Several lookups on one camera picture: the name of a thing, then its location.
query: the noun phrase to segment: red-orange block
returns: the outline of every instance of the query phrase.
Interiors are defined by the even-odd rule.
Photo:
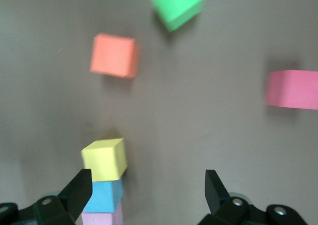
[[[94,38],[90,71],[116,77],[136,76],[140,46],[133,38],[100,33]]]

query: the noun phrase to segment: yellow block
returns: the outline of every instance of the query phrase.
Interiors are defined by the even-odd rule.
[[[127,169],[124,139],[95,141],[81,151],[85,169],[91,169],[92,181],[113,181]]]

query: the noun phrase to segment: colored block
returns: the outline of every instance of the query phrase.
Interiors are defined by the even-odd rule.
[[[140,46],[133,38],[102,34],[95,36],[90,71],[117,77],[136,76]]]
[[[318,110],[318,72],[285,70],[270,73],[266,103]]]
[[[151,0],[168,31],[173,31],[203,10],[204,0]]]
[[[118,180],[127,169],[124,139],[95,141],[81,155],[93,182]]]
[[[123,212],[121,203],[114,213],[82,213],[83,225],[122,225]]]
[[[85,213],[113,213],[124,191],[122,179],[93,182],[93,194],[84,208]]]

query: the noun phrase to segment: screw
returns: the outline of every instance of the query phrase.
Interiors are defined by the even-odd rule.
[[[281,216],[284,216],[287,214],[286,210],[283,209],[282,207],[275,207],[274,210],[276,213],[278,213]]]
[[[238,199],[238,198],[233,199],[233,203],[236,206],[242,206],[243,205],[243,201],[241,199]]]
[[[42,201],[42,205],[47,205],[50,202],[52,202],[52,199],[45,199],[45,200]]]
[[[0,208],[0,213],[3,213],[5,211],[7,211],[9,209],[9,207],[2,207]]]

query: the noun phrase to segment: pink block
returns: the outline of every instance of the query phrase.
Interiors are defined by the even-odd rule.
[[[123,225],[121,202],[114,213],[82,213],[83,225]]]
[[[266,103],[318,110],[318,72],[285,70],[270,73]]]
[[[135,39],[100,33],[95,36],[90,71],[117,77],[137,74],[140,46]]]

